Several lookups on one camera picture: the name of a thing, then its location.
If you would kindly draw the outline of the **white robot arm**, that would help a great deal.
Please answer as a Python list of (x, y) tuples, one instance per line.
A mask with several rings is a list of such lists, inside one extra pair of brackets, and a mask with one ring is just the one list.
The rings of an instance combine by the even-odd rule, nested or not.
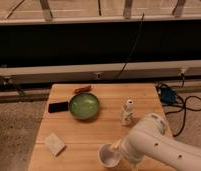
[(201, 149), (166, 137), (166, 129), (162, 116), (149, 113), (111, 145), (110, 150), (134, 165), (148, 156), (177, 171), (201, 171)]

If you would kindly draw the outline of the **translucent yellowish gripper finger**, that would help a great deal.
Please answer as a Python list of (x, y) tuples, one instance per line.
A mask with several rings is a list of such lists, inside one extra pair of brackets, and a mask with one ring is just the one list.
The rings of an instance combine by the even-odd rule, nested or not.
[(112, 151), (112, 152), (117, 152), (117, 151), (119, 151), (119, 146), (120, 146), (121, 142), (122, 142), (122, 140), (120, 139), (120, 140), (116, 141), (115, 143), (113, 143), (113, 144), (111, 145), (111, 151)]

